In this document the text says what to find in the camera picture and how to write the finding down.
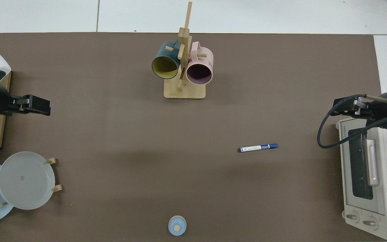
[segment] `wooden mug tree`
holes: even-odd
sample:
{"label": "wooden mug tree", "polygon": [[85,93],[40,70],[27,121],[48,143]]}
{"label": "wooden mug tree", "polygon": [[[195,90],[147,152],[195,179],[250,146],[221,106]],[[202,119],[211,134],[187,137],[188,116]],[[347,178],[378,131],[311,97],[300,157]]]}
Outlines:
{"label": "wooden mug tree", "polygon": [[[177,75],[172,79],[164,79],[164,97],[178,99],[203,99],[206,97],[206,86],[195,85],[186,77],[186,67],[189,62],[190,48],[192,44],[192,36],[189,35],[189,18],[192,9],[192,2],[187,5],[186,21],[184,28],[180,27],[178,31],[178,43],[180,50],[177,58],[180,60],[180,67]],[[198,54],[198,57],[206,57],[206,54]]]}

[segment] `oven knob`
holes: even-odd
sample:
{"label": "oven knob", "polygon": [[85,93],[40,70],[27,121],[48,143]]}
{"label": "oven knob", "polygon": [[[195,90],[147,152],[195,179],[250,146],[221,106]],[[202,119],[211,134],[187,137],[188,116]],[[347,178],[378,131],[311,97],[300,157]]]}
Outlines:
{"label": "oven knob", "polygon": [[346,218],[353,220],[355,223],[359,222],[358,213],[355,211],[352,211],[350,214],[346,214]]}
{"label": "oven knob", "polygon": [[369,218],[369,220],[365,220],[362,223],[364,223],[367,226],[372,227],[374,230],[378,229],[377,220],[372,216]]}
{"label": "oven knob", "polygon": [[353,215],[353,214],[348,214],[348,215],[346,215],[346,218],[356,220],[356,219],[358,219],[358,216]]}
{"label": "oven knob", "polygon": [[368,225],[368,226],[371,226],[371,227],[374,227],[374,226],[377,225],[377,223],[374,222],[374,221],[364,221],[363,223],[364,223],[365,225]]}

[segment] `brown tabletop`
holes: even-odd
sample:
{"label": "brown tabletop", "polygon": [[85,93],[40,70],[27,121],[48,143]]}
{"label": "brown tabletop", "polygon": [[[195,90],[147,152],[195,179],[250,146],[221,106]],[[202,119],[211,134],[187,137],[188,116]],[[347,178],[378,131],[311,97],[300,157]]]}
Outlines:
{"label": "brown tabletop", "polygon": [[[1,219],[0,241],[381,240],[344,222],[340,151],[316,143],[335,98],[380,94],[373,37],[192,36],[215,57],[203,100],[164,98],[152,72],[177,34],[0,34],[10,92],[52,107],[7,118],[0,164],[56,157],[63,185]],[[187,221],[181,237],[167,229],[174,215]]]}

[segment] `wooden peg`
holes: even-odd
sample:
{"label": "wooden peg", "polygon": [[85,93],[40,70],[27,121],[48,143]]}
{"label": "wooden peg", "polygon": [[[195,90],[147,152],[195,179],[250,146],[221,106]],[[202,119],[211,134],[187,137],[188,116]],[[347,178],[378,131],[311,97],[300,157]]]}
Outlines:
{"label": "wooden peg", "polygon": [[52,191],[53,191],[53,192],[58,192],[58,191],[60,191],[60,190],[62,190],[62,185],[55,185],[55,187],[52,188]]}
{"label": "wooden peg", "polygon": [[180,50],[178,51],[177,59],[181,60],[181,56],[183,55],[184,51],[184,43],[180,44]]}
{"label": "wooden peg", "polygon": [[50,158],[46,161],[47,164],[55,164],[56,163],[56,158]]}
{"label": "wooden peg", "polygon": [[187,4],[187,13],[186,13],[186,20],[184,21],[184,28],[187,29],[189,26],[189,19],[190,19],[190,11],[192,10],[192,2],[189,2]]}

